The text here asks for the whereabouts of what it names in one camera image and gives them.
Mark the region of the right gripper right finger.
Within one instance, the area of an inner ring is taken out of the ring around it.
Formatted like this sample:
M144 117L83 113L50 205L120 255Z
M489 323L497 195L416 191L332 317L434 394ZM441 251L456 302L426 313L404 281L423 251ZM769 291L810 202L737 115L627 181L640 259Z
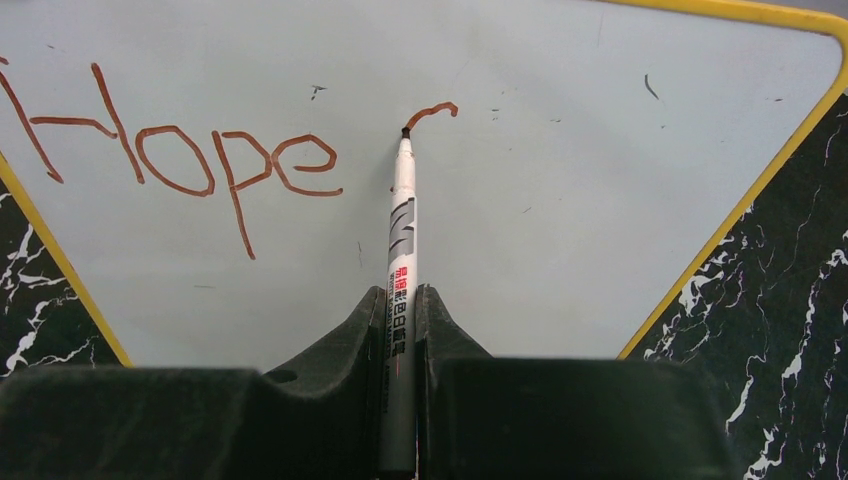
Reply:
M674 363L506 358L416 301L424 479L735 479L697 372Z

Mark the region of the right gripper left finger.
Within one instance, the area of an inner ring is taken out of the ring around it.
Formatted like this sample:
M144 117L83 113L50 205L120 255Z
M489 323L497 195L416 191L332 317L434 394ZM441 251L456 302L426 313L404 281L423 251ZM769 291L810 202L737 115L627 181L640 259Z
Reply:
M1 386L5 479L370 479L379 327L347 319L267 373L45 366Z

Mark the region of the white whiteboard marker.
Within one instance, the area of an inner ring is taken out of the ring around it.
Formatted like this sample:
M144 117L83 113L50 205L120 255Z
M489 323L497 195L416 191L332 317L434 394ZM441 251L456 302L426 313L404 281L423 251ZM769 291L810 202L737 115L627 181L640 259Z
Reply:
M416 162L410 127L401 130L391 193L377 477L411 479L416 470L418 248Z

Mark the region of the yellow framed whiteboard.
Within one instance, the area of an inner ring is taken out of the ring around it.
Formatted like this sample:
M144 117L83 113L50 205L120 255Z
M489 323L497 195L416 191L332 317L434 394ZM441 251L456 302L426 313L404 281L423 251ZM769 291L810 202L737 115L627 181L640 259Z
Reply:
M273 367L387 275L496 354L611 357L847 82L742 1L5 1L2 177L138 366Z

